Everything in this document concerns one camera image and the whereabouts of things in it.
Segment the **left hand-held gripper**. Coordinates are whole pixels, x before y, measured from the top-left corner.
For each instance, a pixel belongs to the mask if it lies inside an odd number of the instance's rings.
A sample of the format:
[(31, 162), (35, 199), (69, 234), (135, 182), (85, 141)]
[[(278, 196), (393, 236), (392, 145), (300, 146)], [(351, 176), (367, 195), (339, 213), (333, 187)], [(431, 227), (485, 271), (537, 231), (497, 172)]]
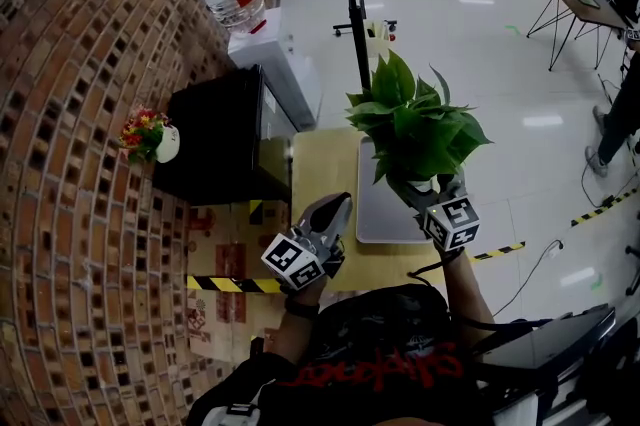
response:
[(262, 262), (291, 291), (301, 291), (323, 276), (334, 278), (345, 259), (341, 235), (352, 209), (353, 200), (347, 192), (310, 204), (298, 225), (274, 238), (261, 256)]

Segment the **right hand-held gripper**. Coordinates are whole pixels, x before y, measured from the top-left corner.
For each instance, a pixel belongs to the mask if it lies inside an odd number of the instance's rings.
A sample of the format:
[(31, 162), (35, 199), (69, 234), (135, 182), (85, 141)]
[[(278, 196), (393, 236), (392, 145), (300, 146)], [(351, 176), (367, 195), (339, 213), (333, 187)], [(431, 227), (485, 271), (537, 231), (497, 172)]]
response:
[(445, 252), (472, 242), (479, 231), (480, 219), (467, 195), (464, 171), (439, 174), (439, 201), (426, 207), (426, 193), (404, 181), (395, 181), (400, 199), (418, 214), (423, 214), (422, 230)]

